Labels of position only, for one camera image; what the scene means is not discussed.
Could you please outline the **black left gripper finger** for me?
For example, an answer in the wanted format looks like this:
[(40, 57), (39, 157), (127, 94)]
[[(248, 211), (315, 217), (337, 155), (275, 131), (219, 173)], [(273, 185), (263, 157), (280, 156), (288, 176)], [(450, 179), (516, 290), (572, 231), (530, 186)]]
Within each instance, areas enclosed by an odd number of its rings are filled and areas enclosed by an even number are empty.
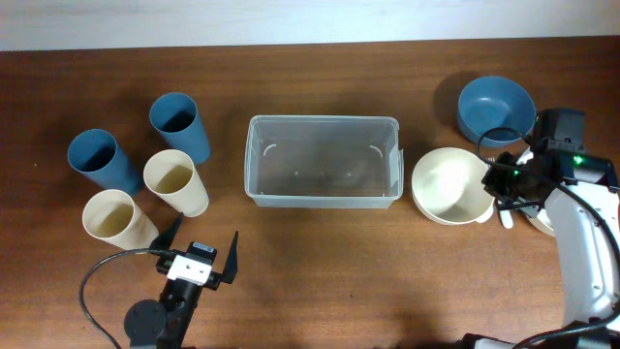
[(238, 272), (237, 245), (238, 232), (235, 232), (229, 249), (229, 254), (221, 274), (221, 281), (226, 284), (232, 284)]
[(184, 214), (179, 213), (173, 222), (157, 236), (149, 245), (149, 252), (158, 256), (174, 256), (175, 250), (171, 250), (173, 240), (183, 221)]

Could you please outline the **white plastic fork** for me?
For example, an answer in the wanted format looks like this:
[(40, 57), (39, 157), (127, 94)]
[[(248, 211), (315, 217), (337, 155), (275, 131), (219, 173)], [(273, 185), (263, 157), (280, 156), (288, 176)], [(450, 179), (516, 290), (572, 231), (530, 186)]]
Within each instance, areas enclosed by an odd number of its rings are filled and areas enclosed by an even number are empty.
[(509, 209), (499, 209), (498, 213), (502, 226), (507, 230), (512, 229), (514, 226), (512, 212)]

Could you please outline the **cream bowl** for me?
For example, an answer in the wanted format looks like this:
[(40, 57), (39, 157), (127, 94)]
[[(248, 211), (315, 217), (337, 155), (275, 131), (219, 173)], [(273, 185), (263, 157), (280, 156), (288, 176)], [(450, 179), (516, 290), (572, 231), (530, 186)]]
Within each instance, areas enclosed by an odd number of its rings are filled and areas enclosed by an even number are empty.
[(481, 183), (487, 170), (477, 155), (465, 149), (434, 149), (414, 166), (412, 197), (421, 213), (436, 223), (484, 223), (494, 211), (494, 198)]
[(528, 219), (528, 221), (535, 228), (537, 228), (542, 233), (545, 233), (545, 234), (547, 234), (547, 235), (549, 235), (551, 237), (555, 236), (555, 233), (554, 233), (553, 228), (551, 226), (550, 219), (546, 215), (546, 212), (545, 212), (544, 209), (541, 209), (538, 212), (538, 215), (536, 217), (530, 217), (530, 216), (526, 215), (526, 218)]

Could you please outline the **blue bowl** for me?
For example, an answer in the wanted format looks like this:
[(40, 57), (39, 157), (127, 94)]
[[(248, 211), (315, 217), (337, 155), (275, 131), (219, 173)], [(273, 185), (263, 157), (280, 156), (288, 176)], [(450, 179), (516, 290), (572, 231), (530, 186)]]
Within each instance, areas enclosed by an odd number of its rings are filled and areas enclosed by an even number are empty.
[(457, 102), (457, 125), (476, 143), (486, 131), (507, 127), (523, 135), (535, 125), (537, 110), (530, 94), (518, 83), (503, 77), (480, 77), (470, 81)]

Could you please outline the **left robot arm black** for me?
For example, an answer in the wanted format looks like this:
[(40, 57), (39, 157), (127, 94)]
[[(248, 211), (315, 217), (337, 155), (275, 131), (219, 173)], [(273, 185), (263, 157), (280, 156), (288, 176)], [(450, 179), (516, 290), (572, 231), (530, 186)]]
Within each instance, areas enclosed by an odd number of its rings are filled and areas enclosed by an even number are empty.
[(233, 283), (236, 277), (238, 236), (232, 238), (221, 272), (212, 269), (217, 256), (213, 247), (193, 241), (184, 251), (171, 249), (183, 218), (182, 214), (178, 215), (150, 243), (151, 249), (164, 252), (156, 270), (167, 281), (158, 300), (138, 301), (128, 310), (124, 330), (132, 348), (180, 348), (202, 291), (215, 291), (222, 283)]

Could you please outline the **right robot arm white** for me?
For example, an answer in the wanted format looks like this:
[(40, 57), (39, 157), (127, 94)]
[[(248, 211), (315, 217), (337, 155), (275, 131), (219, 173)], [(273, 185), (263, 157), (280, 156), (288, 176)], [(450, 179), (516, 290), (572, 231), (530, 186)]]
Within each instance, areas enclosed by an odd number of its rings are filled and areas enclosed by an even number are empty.
[(543, 210), (557, 242), (564, 324), (519, 348), (616, 348), (619, 345), (619, 181), (610, 160), (588, 155), (585, 114), (543, 110), (525, 163), (508, 152), (488, 162), (481, 182), (502, 209)]

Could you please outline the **cream cup near container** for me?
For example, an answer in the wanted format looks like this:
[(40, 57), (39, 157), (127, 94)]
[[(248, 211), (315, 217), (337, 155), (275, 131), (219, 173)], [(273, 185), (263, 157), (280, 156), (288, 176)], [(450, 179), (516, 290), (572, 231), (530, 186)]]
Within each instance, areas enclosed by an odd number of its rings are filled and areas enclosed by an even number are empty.
[(198, 170), (185, 152), (166, 149), (157, 152), (143, 169), (146, 187), (187, 217), (203, 214), (209, 197)]

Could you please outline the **clear plastic container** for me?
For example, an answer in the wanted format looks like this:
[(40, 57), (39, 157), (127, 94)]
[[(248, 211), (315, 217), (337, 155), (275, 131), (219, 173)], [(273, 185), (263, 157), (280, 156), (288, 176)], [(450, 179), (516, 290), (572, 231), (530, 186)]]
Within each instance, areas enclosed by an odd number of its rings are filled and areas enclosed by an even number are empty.
[(256, 115), (244, 189), (262, 207), (388, 208), (404, 191), (399, 123), (390, 116)]

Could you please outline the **blue cup near container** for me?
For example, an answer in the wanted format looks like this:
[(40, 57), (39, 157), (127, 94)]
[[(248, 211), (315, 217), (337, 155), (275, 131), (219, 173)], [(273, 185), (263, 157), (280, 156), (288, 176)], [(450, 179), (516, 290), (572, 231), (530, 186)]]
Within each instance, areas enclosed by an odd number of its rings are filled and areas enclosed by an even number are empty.
[(198, 165), (211, 154), (211, 147), (196, 102), (188, 95), (172, 92), (151, 106), (149, 120), (166, 143), (190, 156)]

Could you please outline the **cream cup front left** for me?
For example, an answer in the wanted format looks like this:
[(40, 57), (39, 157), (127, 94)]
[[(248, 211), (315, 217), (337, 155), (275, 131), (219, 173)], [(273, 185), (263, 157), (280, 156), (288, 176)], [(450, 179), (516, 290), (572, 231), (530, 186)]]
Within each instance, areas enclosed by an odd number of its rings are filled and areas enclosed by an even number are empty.
[(117, 189), (94, 195), (85, 205), (81, 221), (88, 235), (123, 250), (147, 248), (160, 235), (132, 197)]

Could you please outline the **blue cup far left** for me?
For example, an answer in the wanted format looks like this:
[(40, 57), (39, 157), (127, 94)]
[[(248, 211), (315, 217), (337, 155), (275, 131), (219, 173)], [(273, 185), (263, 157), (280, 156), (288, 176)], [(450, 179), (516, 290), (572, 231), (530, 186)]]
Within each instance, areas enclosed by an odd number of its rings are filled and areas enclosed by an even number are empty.
[(130, 196), (143, 189), (142, 175), (115, 137), (103, 129), (90, 129), (70, 143), (70, 166), (104, 189), (118, 189)]

